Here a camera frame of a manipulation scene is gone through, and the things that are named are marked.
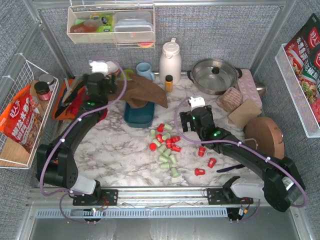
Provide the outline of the brown cloth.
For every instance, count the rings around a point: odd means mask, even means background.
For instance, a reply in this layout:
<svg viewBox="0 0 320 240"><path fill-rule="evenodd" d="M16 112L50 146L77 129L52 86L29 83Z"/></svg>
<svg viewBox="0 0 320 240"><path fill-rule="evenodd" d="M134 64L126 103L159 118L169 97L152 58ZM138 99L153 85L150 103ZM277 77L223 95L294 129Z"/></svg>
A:
<svg viewBox="0 0 320 240"><path fill-rule="evenodd" d="M166 92L159 85L135 73L129 73L129 77L131 80L127 81L120 100L126 101L133 109L142 108L148 102L168 108Z"/></svg>

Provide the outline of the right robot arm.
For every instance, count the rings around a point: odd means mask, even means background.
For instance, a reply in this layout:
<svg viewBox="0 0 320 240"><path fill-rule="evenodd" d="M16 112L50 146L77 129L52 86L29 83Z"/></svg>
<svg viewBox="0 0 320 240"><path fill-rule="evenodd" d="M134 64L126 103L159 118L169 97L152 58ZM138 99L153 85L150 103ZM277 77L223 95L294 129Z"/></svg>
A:
<svg viewBox="0 0 320 240"><path fill-rule="evenodd" d="M288 157L278 159L260 153L228 130L217 127L210 105L190 111L176 110L174 120L181 121L182 130L179 134L183 138L183 133L188 130L196 132L199 138L196 144L228 156L258 175L263 181L264 199L275 210L285 212L289 207L307 206L306 187L294 161Z"/></svg>

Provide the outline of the teal storage basket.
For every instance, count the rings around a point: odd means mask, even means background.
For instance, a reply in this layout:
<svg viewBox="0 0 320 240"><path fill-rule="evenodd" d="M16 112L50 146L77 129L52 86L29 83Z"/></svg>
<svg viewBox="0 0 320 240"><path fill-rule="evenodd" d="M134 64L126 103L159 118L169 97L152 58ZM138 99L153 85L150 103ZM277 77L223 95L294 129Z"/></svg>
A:
<svg viewBox="0 0 320 240"><path fill-rule="evenodd" d="M131 108L126 102L123 119L131 128L149 128L155 116L155 103L148 102L144 107Z"/></svg>

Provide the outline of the red coffee capsule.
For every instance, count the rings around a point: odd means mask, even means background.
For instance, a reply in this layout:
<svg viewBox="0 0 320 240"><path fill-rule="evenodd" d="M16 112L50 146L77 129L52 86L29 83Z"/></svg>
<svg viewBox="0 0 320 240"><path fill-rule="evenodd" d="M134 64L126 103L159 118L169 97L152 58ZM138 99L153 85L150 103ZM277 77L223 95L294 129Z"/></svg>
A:
<svg viewBox="0 0 320 240"><path fill-rule="evenodd" d="M158 127L157 127L157 131L159 132L159 133L162 133L163 131L164 131L164 127L165 127L165 125L163 124L163 123L161 123Z"/></svg>
<svg viewBox="0 0 320 240"><path fill-rule="evenodd" d="M180 136L172 136L171 137L171 141L173 144L175 144L176 142L180 141L181 137Z"/></svg>

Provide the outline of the red cloth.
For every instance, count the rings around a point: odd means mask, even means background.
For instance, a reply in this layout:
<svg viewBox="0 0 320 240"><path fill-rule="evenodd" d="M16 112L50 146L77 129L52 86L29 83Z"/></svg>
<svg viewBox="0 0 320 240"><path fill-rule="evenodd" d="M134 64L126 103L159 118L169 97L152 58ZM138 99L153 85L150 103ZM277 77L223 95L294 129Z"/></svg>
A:
<svg viewBox="0 0 320 240"><path fill-rule="evenodd" d="M89 97L86 94L86 90L84 87L82 87L80 90L78 90L77 96L73 99L70 105L66 107L61 106L57 109L54 115L55 119L60 121L73 120L80 110L83 101L88 99Z"/></svg>

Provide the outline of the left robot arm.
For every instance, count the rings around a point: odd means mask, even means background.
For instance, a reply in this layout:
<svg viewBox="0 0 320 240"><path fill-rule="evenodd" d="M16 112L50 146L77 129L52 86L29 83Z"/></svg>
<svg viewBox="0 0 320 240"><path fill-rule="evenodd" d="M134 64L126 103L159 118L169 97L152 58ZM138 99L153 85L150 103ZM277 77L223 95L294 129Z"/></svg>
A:
<svg viewBox="0 0 320 240"><path fill-rule="evenodd" d="M106 116L108 97L117 91L116 76L85 74L79 86L84 92L75 118L52 143L41 144L36 150L37 178L41 186L48 184L73 194L97 196L99 183L79 173L74 154L88 131Z"/></svg>

